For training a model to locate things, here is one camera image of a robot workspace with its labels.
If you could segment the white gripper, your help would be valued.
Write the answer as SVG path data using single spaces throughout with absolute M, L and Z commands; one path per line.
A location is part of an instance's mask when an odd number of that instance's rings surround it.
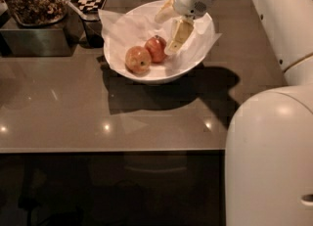
M 165 23 L 180 16 L 200 18 L 205 15 L 213 0 L 166 0 L 155 16 L 156 23 Z M 164 52 L 176 54 L 188 40 L 194 30 L 192 19 L 181 17 L 172 21 L 170 37 Z

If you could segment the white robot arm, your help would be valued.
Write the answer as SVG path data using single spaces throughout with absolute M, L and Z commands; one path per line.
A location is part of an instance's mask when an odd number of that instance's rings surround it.
M 214 0 L 167 0 L 176 53 Z M 287 82 L 246 100 L 225 147 L 226 226 L 313 226 L 313 0 L 252 0 Z

